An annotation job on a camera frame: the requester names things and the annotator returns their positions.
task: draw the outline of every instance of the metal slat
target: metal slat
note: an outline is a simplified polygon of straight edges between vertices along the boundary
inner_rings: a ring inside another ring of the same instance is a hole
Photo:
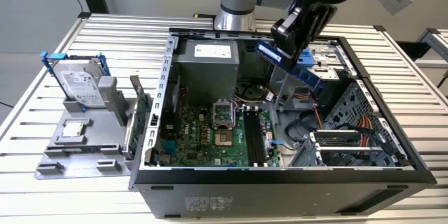
[[[131,44],[131,43],[85,43],[75,42],[72,49],[79,50],[113,50],[113,51],[140,51],[140,52],[164,52],[164,45]]]
[[[161,52],[121,52],[121,51],[101,51],[103,55],[105,56],[107,60],[111,61],[112,59],[124,59],[124,60],[153,60],[157,61],[163,59]],[[69,50],[69,55],[97,55],[96,50]]]
[[[125,98],[135,98],[136,93],[133,89],[117,89],[123,92]],[[156,90],[145,90],[151,97],[155,97],[157,91]],[[60,87],[40,87],[35,92],[35,97],[40,98],[64,98],[64,93]]]
[[[417,128],[408,128],[404,127],[404,132],[409,138],[421,139],[421,140],[448,140],[448,127],[445,128],[432,128],[432,127],[417,127]]]
[[[448,178],[448,170],[432,170],[431,173],[435,178]]]
[[[432,155],[448,154],[448,141],[412,140],[412,144],[415,148],[419,150],[420,154],[432,154]]]
[[[448,115],[447,110],[392,109],[393,115]]]
[[[448,127],[448,116],[405,116],[399,115],[396,119],[401,126],[440,126]]]
[[[365,70],[368,73],[371,71],[388,71],[391,73],[393,72],[407,72],[409,75],[415,76],[413,72],[408,68],[383,68],[383,67],[365,67]]]
[[[401,98],[384,98],[387,104],[389,103],[425,103],[439,104],[436,99],[401,99]]]
[[[443,106],[433,104],[388,103],[387,105],[391,109],[443,110]]]
[[[427,91],[427,88],[423,85],[376,84],[375,86],[379,89],[411,89]]]
[[[7,140],[0,142],[0,154],[37,154],[40,155],[49,144],[48,139]]]
[[[33,173],[0,173],[0,181],[0,194],[129,191],[128,176],[36,180]]]
[[[320,33],[323,36],[331,36],[331,37],[345,37],[347,39],[359,39],[359,34],[351,34],[351,33],[337,33],[337,32],[328,32],[323,31]],[[381,36],[379,34],[365,34],[363,35],[363,38],[365,39],[375,39],[375,40],[381,40]]]
[[[429,91],[425,89],[395,89],[391,87],[391,88],[379,88],[379,90],[381,93],[429,94]]]
[[[159,85],[159,78],[141,78],[140,83],[143,88],[147,90],[156,89]],[[48,77],[44,79],[44,85],[48,87],[59,87],[56,79],[53,77]],[[132,84],[129,78],[117,78],[117,89],[131,89]]]
[[[151,45],[165,45],[167,39],[164,38],[140,38],[140,37],[123,37],[123,36],[89,36],[89,35],[79,35],[75,39],[75,42],[107,42],[107,43],[144,43]]]
[[[372,79],[373,84],[419,84],[419,80],[385,80],[385,79]]]
[[[355,53],[357,52],[393,52],[391,47],[367,47],[367,46],[352,46]]]
[[[24,111],[17,117],[21,123],[59,123],[63,111]]]
[[[401,94],[401,93],[381,93],[384,99],[397,98],[397,99],[433,99],[431,94]]]
[[[372,74],[371,75],[371,79],[375,81],[375,80],[389,80],[389,79],[393,79],[393,80],[411,80],[411,81],[417,81],[417,77],[416,76],[393,76],[391,78],[391,76],[388,75],[376,75],[376,74]]]
[[[448,161],[448,155],[421,155],[421,159],[428,162],[428,161]]]

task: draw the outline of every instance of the open computer tower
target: open computer tower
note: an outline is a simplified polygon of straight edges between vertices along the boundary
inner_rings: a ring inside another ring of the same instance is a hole
[[[436,183],[343,37],[171,29],[131,188],[157,218],[368,215]]]

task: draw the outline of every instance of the blue latch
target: blue latch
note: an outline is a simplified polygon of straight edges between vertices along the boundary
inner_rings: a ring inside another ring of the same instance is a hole
[[[300,65],[301,67],[315,66],[313,54],[311,53],[308,48],[305,48],[299,55],[297,65]]]
[[[103,68],[104,75],[111,76],[109,67],[107,66],[107,62],[105,62],[105,56],[101,54],[101,52],[97,54],[97,58],[99,58],[100,63],[101,63],[101,68]]]
[[[51,59],[51,60],[65,60],[67,57],[68,57],[68,55],[64,54],[64,53],[53,53],[53,54],[51,54],[48,59]]]
[[[59,81],[59,78],[57,78],[57,76],[56,76],[56,74],[55,74],[53,68],[52,68],[51,65],[49,65],[47,56],[48,56],[48,52],[43,51],[41,54],[40,54],[40,60],[41,60],[41,62],[43,62],[43,64],[44,64],[44,66],[45,66],[45,68],[47,68],[49,74],[55,77],[56,82],[57,82],[57,84],[59,84],[59,87],[61,87],[63,92],[64,92],[64,94],[65,94],[67,100],[71,101],[71,98],[69,98],[69,96],[68,96],[68,94],[67,94],[67,92],[65,92],[65,89],[64,89],[64,87],[63,87],[63,84],[61,84],[61,82]]]
[[[269,139],[269,143],[271,143],[271,144],[284,145],[284,142],[283,142],[283,141],[277,141],[277,140],[273,140],[273,139]]]

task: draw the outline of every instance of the blue drive bracket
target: blue drive bracket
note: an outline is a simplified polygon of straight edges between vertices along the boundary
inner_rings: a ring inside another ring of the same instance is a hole
[[[105,56],[101,54],[101,52],[97,54],[97,59],[100,60],[100,63],[101,63],[103,74],[105,76],[111,76],[111,71],[109,71],[109,67],[107,66]]]
[[[256,52],[259,52],[263,57],[272,64],[280,67],[295,79],[305,84],[312,91],[315,91],[323,84],[323,80],[307,69],[307,67],[312,67],[315,65],[313,56],[308,49],[300,53],[297,64],[291,69],[288,69],[288,67],[281,63],[281,58],[284,57],[283,54],[261,40],[257,41]]]
[[[49,56],[49,59],[52,59],[52,56],[53,56],[53,55],[55,55],[55,58],[61,58],[61,57],[64,57],[64,59],[67,58],[67,54],[52,54],[52,55]],[[57,76],[56,76],[56,74],[55,74],[53,68],[52,68],[51,65],[49,65],[47,56],[48,56],[48,52],[43,51],[41,54],[40,54],[40,60],[41,60],[44,66],[47,67],[47,70],[48,70],[49,74],[55,77],[56,82],[57,82],[57,85],[61,87],[61,90],[63,90],[63,92],[64,92],[67,101],[71,101],[71,98],[69,98],[69,96],[68,96],[68,94],[67,94],[67,92],[65,92],[65,89],[64,89],[64,87],[63,87],[63,84],[61,84],[61,82],[59,81]]]

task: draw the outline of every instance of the blue ram stick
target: blue ram stick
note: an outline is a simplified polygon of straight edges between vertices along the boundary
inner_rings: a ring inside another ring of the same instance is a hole
[[[284,55],[267,43],[257,41],[256,52],[259,52],[263,57],[277,67],[280,67],[295,79],[297,79],[303,84],[315,91],[320,84],[323,83],[321,79],[315,76],[309,71],[308,67],[315,65],[312,59],[312,54],[308,49],[300,53],[297,64],[293,68],[288,69],[287,66],[281,63],[281,58]]]

